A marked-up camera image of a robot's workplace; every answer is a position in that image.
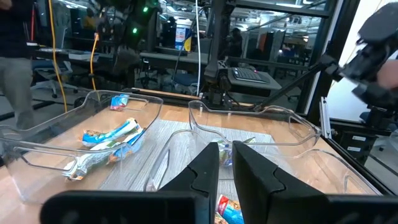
clear plastic bin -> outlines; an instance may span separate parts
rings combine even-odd
[[[282,148],[289,156],[296,156],[311,149],[321,135],[318,127],[280,106],[250,113],[210,110],[201,101],[191,101],[188,105],[191,129],[210,141],[230,145],[232,141],[256,138],[246,144],[260,149],[270,146],[268,153],[271,147]]]
[[[127,95],[123,97],[128,98],[127,105],[118,111],[111,110],[112,98],[121,94]],[[4,162],[23,201],[43,203],[65,190],[128,190],[150,154],[140,148],[144,141],[155,141],[147,133],[158,120],[162,104],[160,98],[151,96],[92,91],[78,108],[32,129],[22,131],[0,126]],[[131,144],[112,145],[97,151],[82,144],[85,130],[107,133],[129,118],[146,129]],[[122,142],[126,136],[115,141]],[[105,159],[117,152],[132,154],[119,153],[118,161]],[[81,180],[68,180],[64,172],[71,171],[82,156],[95,157],[100,162]]]
[[[186,168],[208,143],[209,141],[193,130],[173,133],[150,171],[144,191],[162,188]],[[268,154],[266,149],[261,154],[325,194],[380,194],[343,159],[321,149],[310,149],[297,156],[288,156],[290,153],[283,150],[279,155]],[[238,199],[231,166],[220,166],[218,194],[233,200]]]

blue and white wrapper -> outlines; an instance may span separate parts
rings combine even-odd
[[[82,180],[87,173],[96,166],[105,166],[110,162],[117,162],[128,155],[137,152],[141,148],[141,143],[136,141],[144,134],[145,130],[142,129],[138,124],[137,128],[133,129],[129,136],[125,138],[123,142],[117,141],[105,141],[92,147],[90,151],[106,150],[116,147],[113,151],[85,154],[77,157],[76,164],[73,165],[74,161],[69,162],[64,169],[69,170],[63,172],[62,175],[68,178],[68,180]]]
[[[220,150],[220,165],[231,166],[232,165],[232,146],[225,142],[223,139],[214,139],[212,142],[218,143],[218,149]],[[256,142],[256,138],[249,138],[243,143]]]
[[[133,133],[134,130],[138,129],[141,129],[141,127],[137,121],[134,118],[129,118],[120,127],[108,133],[99,133],[97,131],[86,130],[83,134],[81,142],[87,147],[93,147],[105,141],[113,141],[129,133]]]
[[[114,96],[111,100],[111,110],[120,111],[127,106],[129,102],[129,95],[120,94],[120,96]]]

desk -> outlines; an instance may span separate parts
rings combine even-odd
[[[188,108],[163,105],[160,118],[170,121],[188,122]],[[240,116],[239,119],[241,128],[253,132],[271,134],[275,141],[285,138],[294,138],[291,133],[286,132],[278,121],[245,116]],[[209,116],[207,118],[207,123],[213,126],[232,128],[224,127],[223,120],[219,116]],[[323,149],[337,155],[337,153],[322,139],[319,139],[315,148]],[[317,172],[315,170],[319,170],[319,167],[315,167],[314,171],[308,170],[308,172]],[[322,174],[322,177],[327,177],[333,182],[333,175],[328,172]],[[21,203],[17,190],[5,167],[0,168],[0,201],[2,202],[0,205],[0,223],[39,223],[38,214],[40,212],[40,205]]]
[[[35,50],[33,53],[34,57],[38,57],[38,58],[46,58],[46,59],[53,59],[53,54],[52,51],[50,50],[50,47],[44,47],[38,50]],[[69,52],[81,52],[80,50],[72,50],[72,49],[59,49],[59,51],[57,51],[55,53],[55,56],[57,58],[57,60],[59,61],[68,61],[72,64],[76,64],[76,65],[81,65],[84,67],[89,67],[90,66],[90,61],[89,60],[75,60],[75,59],[69,59]],[[108,65],[112,65],[113,58],[111,55],[108,54],[99,54],[99,59],[96,62],[93,62],[94,66],[100,66],[103,64],[108,64]]]
[[[178,59],[177,55],[152,53],[152,52],[141,52],[140,57],[144,63],[150,66],[160,68],[175,68],[175,63]],[[208,54],[201,54],[201,70],[204,72],[208,63]],[[187,56],[181,56],[178,63],[178,69],[186,70],[189,72],[197,72],[199,63],[199,53],[191,52]]]

snack wrapper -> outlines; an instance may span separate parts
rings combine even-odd
[[[85,130],[81,142],[83,145],[93,147],[101,142],[112,141],[124,135],[133,133],[141,129],[138,122],[134,118],[129,118],[121,126],[108,133],[100,133],[98,131]]]
[[[218,149],[220,150],[220,165],[231,166],[232,165],[232,147],[226,143],[223,139],[214,139],[212,142],[218,143]],[[243,143],[256,142],[256,138],[249,138]]]
[[[244,223],[241,206],[238,201],[230,200],[228,197],[220,195],[216,209],[229,224]]]
[[[93,168],[105,166],[110,162],[117,162],[126,158],[128,155],[136,152],[140,148],[140,146],[132,145],[139,139],[144,131],[144,129],[138,126],[138,128],[134,129],[123,142],[105,141],[97,144],[96,146],[92,147],[90,151],[106,150],[117,146],[120,147],[109,152],[85,154],[81,157],[77,157],[76,164],[72,167],[74,161],[69,162],[64,169],[70,169],[70,171],[63,172],[62,175],[67,177],[68,180],[82,180]]]
[[[121,111],[127,106],[129,101],[129,95],[120,94],[120,96],[114,96],[111,100],[111,110]]]
[[[225,219],[216,212],[214,215],[214,224],[228,224],[228,222],[226,222]]]

wooden table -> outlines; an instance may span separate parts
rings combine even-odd
[[[188,122],[188,108],[163,105],[162,111],[160,112],[160,118],[170,121]],[[293,138],[293,136],[287,132],[278,121],[245,116],[239,116],[237,119],[240,119],[239,127],[241,129],[271,134],[275,141]],[[226,123],[220,116],[209,116],[207,117],[206,123],[207,125],[219,126],[222,128],[234,128],[231,126],[225,126]],[[67,131],[65,134],[81,133],[82,127],[78,128],[79,131],[76,131],[76,129],[77,128],[74,127],[73,131]],[[55,143],[55,141],[57,141],[56,138],[51,140],[53,143]],[[323,139],[319,139],[315,148],[323,149],[332,154],[337,154]],[[296,150],[297,152],[300,152],[302,149],[297,147]],[[341,181],[338,180],[339,177],[336,175],[335,170],[332,171],[332,169],[335,169],[335,166],[333,165],[334,162],[328,163],[329,169],[324,169],[324,167],[320,169],[317,164],[319,161],[317,160],[318,159],[310,161],[312,163],[311,166],[314,167],[314,172],[322,172],[321,175],[317,174],[317,177],[326,178],[329,182]],[[348,191],[351,193],[363,193],[363,189],[359,189],[355,185],[348,187],[350,188]],[[21,203],[17,190],[5,167],[0,169],[0,201],[2,202],[0,205],[0,223],[39,223],[38,214],[40,211],[40,205]]]

